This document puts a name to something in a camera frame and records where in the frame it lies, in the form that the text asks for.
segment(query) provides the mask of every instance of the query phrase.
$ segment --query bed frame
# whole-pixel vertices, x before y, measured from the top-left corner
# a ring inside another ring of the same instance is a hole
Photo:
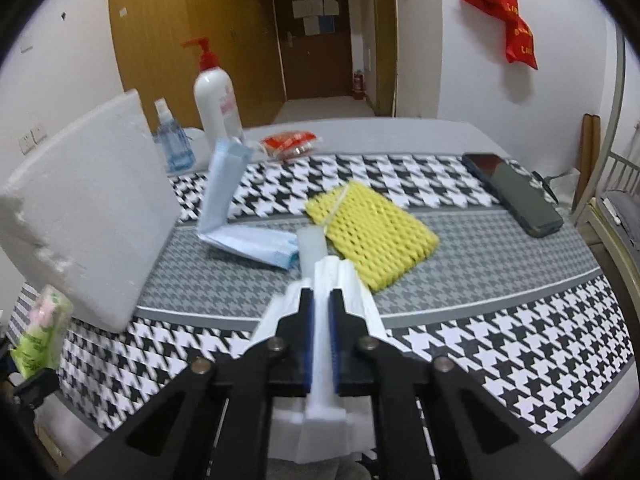
[[[572,221],[575,226],[589,224],[604,244],[616,264],[618,271],[631,296],[636,314],[640,317],[640,273],[618,233],[612,228],[607,217],[601,211],[598,198],[609,190],[621,190],[637,194],[640,192],[640,166],[612,150],[618,129],[622,99],[625,87],[626,51],[625,38],[616,27],[618,66],[616,70],[616,89],[607,133],[602,144],[600,156],[593,174],[576,207]]]

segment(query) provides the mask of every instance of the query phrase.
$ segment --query blue liquid bottle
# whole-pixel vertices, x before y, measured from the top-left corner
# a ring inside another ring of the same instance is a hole
[[[164,98],[156,101],[156,111],[160,119],[156,141],[162,145],[166,157],[167,172],[178,173],[188,170],[196,162],[189,139],[174,119]]]

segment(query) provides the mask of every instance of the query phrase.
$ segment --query screw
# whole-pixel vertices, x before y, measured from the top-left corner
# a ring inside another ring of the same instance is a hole
[[[191,363],[191,371],[198,375],[204,375],[211,370],[213,363],[204,357],[198,357],[193,363]]]
[[[267,348],[272,352],[282,352],[287,344],[281,337],[272,337],[267,341]]]
[[[375,350],[376,348],[378,348],[379,344],[380,341],[375,337],[371,337],[370,335],[363,336],[358,341],[358,346],[365,352],[371,352],[372,350]]]
[[[442,373],[447,373],[453,370],[456,364],[449,359],[448,357],[441,355],[440,357],[436,357],[433,360],[433,367],[436,368],[437,371]]]

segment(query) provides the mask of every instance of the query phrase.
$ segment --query smartphone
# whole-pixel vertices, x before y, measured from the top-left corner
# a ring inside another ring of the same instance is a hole
[[[494,193],[518,224],[535,238],[560,230],[564,221],[529,179],[493,153],[465,153],[462,164]]]

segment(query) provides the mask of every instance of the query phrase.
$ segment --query blue liquid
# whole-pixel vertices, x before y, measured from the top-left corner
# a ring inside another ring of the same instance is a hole
[[[169,173],[188,170],[195,164],[189,139],[175,119],[160,124],[156,141],[162,144]]]

